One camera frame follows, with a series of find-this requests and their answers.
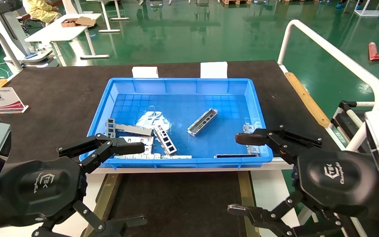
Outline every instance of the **white table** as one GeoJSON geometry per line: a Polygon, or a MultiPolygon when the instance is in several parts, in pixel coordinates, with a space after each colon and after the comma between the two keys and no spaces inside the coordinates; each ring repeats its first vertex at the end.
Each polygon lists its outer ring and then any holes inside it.
{"type": "Polygon", "coordinates": [[[101,14],[67,14],[63,15],[61,18],[56,20],[54,23],[42,28],[33,35],[25,39],[26,42],[42,42],[50,41],[54,44],[55,51],[58,54],[58,58],[62,66],[66,66],[65,61],[62,57],[62,53],[59,50],[57,41],[69,41],[75,39],[83,31],[86,34],[87,42],[90,47],[91,55],[82,55],[81,59],[94,59],[94,58],[109,58],[108,54],[97,55],[93,48],[93,43],[91,42],[90,33],[88,31],[88,26],[76,26],[76,27],[62,27],[61,23],[67,18],[79,18],[80,16],[88,17],[93,20],[98,19],[101,14]]]}
{"type": "MultiPolygon", "coordinates": [[[[104,32],[120,32],[121,31],[119,29],[117,29],[117,30],[111,29],[110,24],[109,24],[108,14],[107,14],[106,8],[105,8],[104,0],[86,0],[86,1],[88,1],[88,2],[99,1],[100,5],[102,6],[103,17],[105,18],[106,26],[108,29],[107,30],[99,30],[99,32],[104,33],[104,32]]],[[[113,1],[115,2],[116,14],[118,17],[111,18],[111,20],[113,20],[113,21],[114,20],[129,20],[130,19],[129,17],[121,17],[121,14],[119,13],[118,1],[117,0],[113,0],[113,1]]]]}

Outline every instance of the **red cloth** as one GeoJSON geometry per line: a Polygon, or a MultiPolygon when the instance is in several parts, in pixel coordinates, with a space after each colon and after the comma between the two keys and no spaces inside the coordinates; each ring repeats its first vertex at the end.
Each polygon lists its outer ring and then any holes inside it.
{"type": "Polygon", "coordinates": [[[372,61],[372,60],[379,60],[379,54],[376,50],[376,45],[374,42],[371,42],[369,45],[368,45],[368,48],[369,48],[369,59],[372,61]]]}

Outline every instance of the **black work table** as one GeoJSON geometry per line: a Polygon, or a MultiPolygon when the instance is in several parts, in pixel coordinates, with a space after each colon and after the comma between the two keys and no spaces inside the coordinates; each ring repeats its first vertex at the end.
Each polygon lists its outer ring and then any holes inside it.
{"type": "MultiPolygon", "coordinates": [[[[150,66],[158,67],[160,77],[200,76],[199,63],[150,66]]],[[[68,66],[20,72],[6,86],[14,87],[29,109],[0,116],[12,126],[8,162],[52,160],[57,158],[56,147],[84,138],[107,81],[132,77],[132,67],[68,66]]],[[[254,82],[268,128],[284,124],[293,132],[322,138],[326,150],[338,150],[275,61],[228,62],[228,77],[254,82]]],[[[133,236],[242,237],[246,236],[244,220],[226,212],[227,204],[241,202],[238,172],[126,174],[109,217],[146,214],[149,223],[130,230],[133,236]]]]}

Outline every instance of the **green epoxy floor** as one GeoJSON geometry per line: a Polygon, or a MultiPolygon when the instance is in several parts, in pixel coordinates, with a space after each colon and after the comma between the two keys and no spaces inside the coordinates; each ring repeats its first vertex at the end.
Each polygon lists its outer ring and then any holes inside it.
{"type": "MultiPolygon", "coordinates": [[[[169,6],[164,1],[162,8],[153,9],[149,1],[139,6],[134,0],[122,0],[121,14],[130,20],[111,22],[111,28],[122,29],[121,33],[98,33],[106,29],[102,17],[90,30],[96,53],[110,54],[109,59],[77,57],[90,54],[84,33],[60,44],[61,51],[68,66],[277,60],[286,25],[299,19],[379,78],[379,63],[370,62],[367,51],[371,41],[379,51],[379,19],[359,18],[353,2],[343,11],[335,9],[335,0],[269,0],[266,6],[240,7],[204,1],[199,6],[186,0],[169,6]]],[[[81,2],[83,10],[101,12],[99,2],[81,2]]],[[[116,17],[114,6],[107,9],[109,17],[116,17]]],[[[373,100],[367,85],[299,30],[292,33],[284,64],[329,117],[342,99],[373,100]]]]}

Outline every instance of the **blue plastic tray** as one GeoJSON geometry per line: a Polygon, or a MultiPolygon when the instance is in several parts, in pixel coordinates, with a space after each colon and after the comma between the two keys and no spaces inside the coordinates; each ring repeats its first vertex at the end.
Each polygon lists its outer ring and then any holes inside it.
{"type": "MultiPolygon", "coordinates": [[[[88,136],[104,133],[107,118],[126,125],[161,124],[178,149],[178,155],[192,155],[192,159],[112,158],[102,164],[104,168],[248,168],[260,167],[273,158],[267,146],[260,147],[259,157],[214,158],[217,154],[247,154],[246,146],[235,142],[235,134],[243,132],[244,124],[265,128],[250,79],[112,78],[88,136]],[[217,118],[197,137],[192,137],[187,128],[210,108],[217,109],[217,118]]],[[[118,136],[130,135],[117,133],[118,136]]],[[[153,153],[164,154],[158,141],[153,153]]]]}

